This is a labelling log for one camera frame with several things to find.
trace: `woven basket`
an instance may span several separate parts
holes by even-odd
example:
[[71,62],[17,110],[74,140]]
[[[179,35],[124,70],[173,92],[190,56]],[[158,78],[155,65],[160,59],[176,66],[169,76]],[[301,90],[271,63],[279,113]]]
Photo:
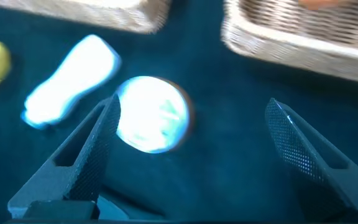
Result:
[[0,0],[0,7],[140,33],[161,28],[170,0]]
[[224,43],[238,54],[358,81],[358,1],[310,11],[298,0],[225,0]]

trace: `orange object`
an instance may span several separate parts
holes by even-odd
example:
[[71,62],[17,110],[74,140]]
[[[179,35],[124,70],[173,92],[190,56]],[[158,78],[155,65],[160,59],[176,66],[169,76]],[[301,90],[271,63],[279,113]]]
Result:
[[338,6],[344,2],[349,2],[349,0],[299,0],[299,3],[311,10]]

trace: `teal cloth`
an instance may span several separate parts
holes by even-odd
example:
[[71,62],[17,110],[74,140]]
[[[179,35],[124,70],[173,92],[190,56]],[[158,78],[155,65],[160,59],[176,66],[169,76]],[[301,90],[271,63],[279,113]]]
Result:
[[[98,101],[139,75],[163,77],[193,100],[196,125],[172,154],[113,150],[106,185],[143,198],[173,220],[302,220],[264,121],[271,97],[287,104],[358,164],[358,83],[231,52],[220,40],[222,1],[177,0],[166,26],[133,34],[0,9],[13,69],[0,85],[0,222],[7,201]],[[26,96],[84,36],[122,57],[117,76],[48,131],[20,119]]]

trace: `basket rim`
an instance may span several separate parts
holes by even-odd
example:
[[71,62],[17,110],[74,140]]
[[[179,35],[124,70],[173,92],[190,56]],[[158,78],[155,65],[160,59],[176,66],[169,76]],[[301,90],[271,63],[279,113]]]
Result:
[[119,6],[116,3],[113,4],[112,0],[60,0],[60,1],[68,1],[68,2],[73,2],[73,3],[78,3],[78,4],[86,4],[86,5],[92,5],[92,6],[101,6],[101,7],[111,7],[111,8],[115,8],[115,9],[133,9],[133,8],[138,8],[141,7],[147,3],[153,3],[153,1],[150,0],[137,0],[136,4],[130,5],[130,6]]
[[240,10],[241,1],[247,0],[224,0],[224,13],[227,17],[228,22],[234,23],[235,25],[239,26],[241,29],[252,35],[274,40],[277,42],[297,45],[306,49],[318,50],[320,52],[324,52],[331,55],[358,59],[358,49],[356,48],[333,44],[330,42],[317,40],[309,37],[302,37],[300,35],[290,34],[287,32],[256,25],[247,20],[247,14]]

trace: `white foam block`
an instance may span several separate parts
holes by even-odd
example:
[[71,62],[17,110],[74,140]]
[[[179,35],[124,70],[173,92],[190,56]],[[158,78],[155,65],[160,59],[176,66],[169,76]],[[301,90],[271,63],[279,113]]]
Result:
[[117,52],[103,39],[86,36],[27,97],[21,118],[37,129],[59,123],[80,98],[112,78],[120,64]]

